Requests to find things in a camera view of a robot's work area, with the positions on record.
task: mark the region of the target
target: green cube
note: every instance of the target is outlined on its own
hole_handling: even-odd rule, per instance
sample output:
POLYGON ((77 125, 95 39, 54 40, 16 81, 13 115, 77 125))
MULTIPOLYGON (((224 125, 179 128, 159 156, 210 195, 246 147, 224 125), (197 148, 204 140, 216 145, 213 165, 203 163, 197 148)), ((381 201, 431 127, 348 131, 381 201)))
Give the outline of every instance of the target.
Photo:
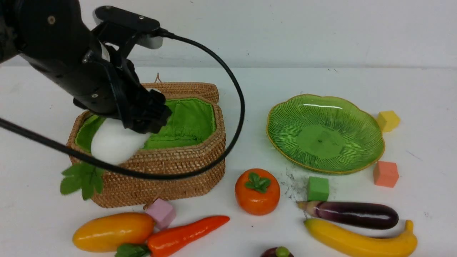
POLYGON ((308 201, 327 201, 329 199, 329 180, 322 177, 309 177, 308 201))

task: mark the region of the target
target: wicker basket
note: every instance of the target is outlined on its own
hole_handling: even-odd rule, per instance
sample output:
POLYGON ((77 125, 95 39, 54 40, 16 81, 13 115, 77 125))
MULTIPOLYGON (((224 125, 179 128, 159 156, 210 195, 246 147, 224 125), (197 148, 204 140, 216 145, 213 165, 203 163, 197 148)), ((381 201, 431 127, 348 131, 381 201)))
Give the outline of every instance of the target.
MULTIPOLYGON (((218 90, 206 83, 148 83, 146 88, 159 89, 167 99, 198 98, 213 106, 216 130, 198 145, 167 149, 140 150, 120 166, 139 172, 153 174, 187 173, 218 158, 225 150, 225 127, 222 111, 217 105, 218 90)), ((84 112, 75 121, 67 145, 84 152, 75 143, 76 135, 84 121, 90 116, 84 112)), ((71 157, 74 164, 80 160, 71 157)), ((158 194, 161 199, 173 200, 207 194, 224 176, 225 161, 211 170, 188 179, 176 181, 151 181, 105 172, 102 194, 95 194, 92 200, 104 208, 147 204, 158 194)))

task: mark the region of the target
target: green plate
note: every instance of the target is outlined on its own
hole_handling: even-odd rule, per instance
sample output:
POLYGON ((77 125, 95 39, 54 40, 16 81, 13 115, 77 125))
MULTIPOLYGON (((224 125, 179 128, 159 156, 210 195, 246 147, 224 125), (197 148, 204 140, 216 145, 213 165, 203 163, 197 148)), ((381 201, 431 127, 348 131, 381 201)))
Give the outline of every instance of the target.
POLYGON ((274 106, 266 133, 285 157, 312 171, 349 174, 384 153, 374 117, 333 96, 299 95, 274 106))

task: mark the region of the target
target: yellow banana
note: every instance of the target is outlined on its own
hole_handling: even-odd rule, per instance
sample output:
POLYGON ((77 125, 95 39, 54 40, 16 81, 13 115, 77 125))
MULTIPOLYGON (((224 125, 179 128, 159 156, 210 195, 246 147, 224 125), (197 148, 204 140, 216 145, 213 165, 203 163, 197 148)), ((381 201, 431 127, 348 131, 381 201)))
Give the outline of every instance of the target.
POLYGON ((304 223, 315 239, 351 257, 407 257, 417 247, 411 220, 406 221, 399 236, 387 239, 362 236, 320 219, 308 219, 304 223))

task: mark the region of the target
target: red carrot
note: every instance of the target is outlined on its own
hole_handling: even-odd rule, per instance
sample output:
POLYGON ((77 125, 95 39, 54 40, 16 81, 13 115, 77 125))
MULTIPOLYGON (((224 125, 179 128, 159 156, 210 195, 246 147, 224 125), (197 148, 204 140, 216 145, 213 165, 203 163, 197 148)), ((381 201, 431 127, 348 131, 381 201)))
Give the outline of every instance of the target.
POLYGON ((168 257, 189 243, 200 239, 230 220, 227 216, 213 216, 197 222, 166 229, 148 238, 151 257, 168 257))

